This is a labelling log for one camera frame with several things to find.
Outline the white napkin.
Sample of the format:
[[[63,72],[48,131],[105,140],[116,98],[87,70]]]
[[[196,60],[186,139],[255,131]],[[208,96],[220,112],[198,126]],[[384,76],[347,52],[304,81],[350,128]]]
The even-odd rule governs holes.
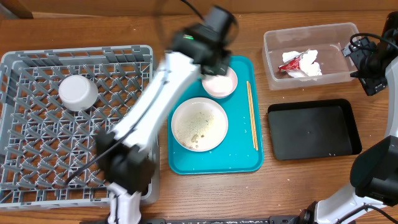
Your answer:
[[[317,50],[306,50],[304,52],[285,52],[282,54],[282,61],[283,64],[288,62],[289,60],[301,56],[300,61],[300,71],[289,71],[285,72],[292,78],[303,78],[303,77],[316,77],[321,76],[322,71],[320,68],[320,64],[317,62]]]

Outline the red snack wrapper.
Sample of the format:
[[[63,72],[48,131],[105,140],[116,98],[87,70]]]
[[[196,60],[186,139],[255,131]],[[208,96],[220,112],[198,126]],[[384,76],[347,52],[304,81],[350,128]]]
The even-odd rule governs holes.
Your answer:
[[[279,67],[280,72],[300,71],[301,56],[297,56]]]

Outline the grey white small bowl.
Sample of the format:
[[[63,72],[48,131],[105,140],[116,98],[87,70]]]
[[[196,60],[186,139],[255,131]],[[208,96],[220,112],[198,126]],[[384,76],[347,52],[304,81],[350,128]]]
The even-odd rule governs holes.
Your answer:
[[[94,105],[98,97],[98,87],[84,76],[71,75],[61,82],[58,95],[66,109],[82,111]]]

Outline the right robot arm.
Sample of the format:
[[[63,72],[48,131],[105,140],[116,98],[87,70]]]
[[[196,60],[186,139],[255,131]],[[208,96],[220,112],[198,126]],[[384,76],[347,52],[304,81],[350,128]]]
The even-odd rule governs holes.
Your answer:
[[[367,95],[389,91],[388,121],[383,140],[354,161],[347,185],[331,197],[313,202],[291,223],[354,223],[360,216],[377,211],[397,223],[385,207],[397,205],[397,12],[388,14],[381,35],[358,33],[342,53],[350,57]]]

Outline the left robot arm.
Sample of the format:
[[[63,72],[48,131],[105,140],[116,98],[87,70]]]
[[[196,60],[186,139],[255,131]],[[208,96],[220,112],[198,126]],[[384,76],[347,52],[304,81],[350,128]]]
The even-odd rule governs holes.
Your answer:
[[[94,163],[104,173],[109,191],[107,223],[140,223],[141,194],[157,164],[149,149],[170,110],[184,91],[202,75],[224,75],[233,38],[229,32],[236,18],[214,6],[200,22],[175,33],[154,79],[129,112],[112,130],[98,131]]]

